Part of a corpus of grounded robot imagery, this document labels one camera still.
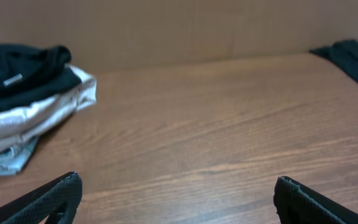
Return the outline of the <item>black t-shirt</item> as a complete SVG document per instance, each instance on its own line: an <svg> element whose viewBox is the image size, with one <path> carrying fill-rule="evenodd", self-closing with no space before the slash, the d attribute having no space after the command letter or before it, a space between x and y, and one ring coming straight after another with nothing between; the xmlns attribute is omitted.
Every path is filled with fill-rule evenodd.
<svg viewBox="0 0 358 224"><path fill-rule="evenodd" d="M70 61L71 52L62 45L38 49L0 44L0 112L29 106L79 85Z"/></svg>

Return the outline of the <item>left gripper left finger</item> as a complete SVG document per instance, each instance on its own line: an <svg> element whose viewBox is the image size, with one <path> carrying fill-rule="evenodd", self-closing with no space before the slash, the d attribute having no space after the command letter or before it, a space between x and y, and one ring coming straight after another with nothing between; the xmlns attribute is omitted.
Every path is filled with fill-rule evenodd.
<svg viewBox="0 0 358 224"><path fill-rule="evenodd" d="M72 224L83 193L77 172L68 172L0 207L2 224Z"/></svg>

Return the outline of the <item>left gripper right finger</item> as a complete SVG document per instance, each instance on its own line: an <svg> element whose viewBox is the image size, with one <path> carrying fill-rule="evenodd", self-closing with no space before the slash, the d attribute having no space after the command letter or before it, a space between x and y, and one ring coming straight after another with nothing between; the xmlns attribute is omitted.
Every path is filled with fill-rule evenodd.
<svg viewBox="0 0 358 224"><path fill-rule="evenodd" d="M311 188L281 176L273 203L281 224L358 224L358 214Z"/></svg>

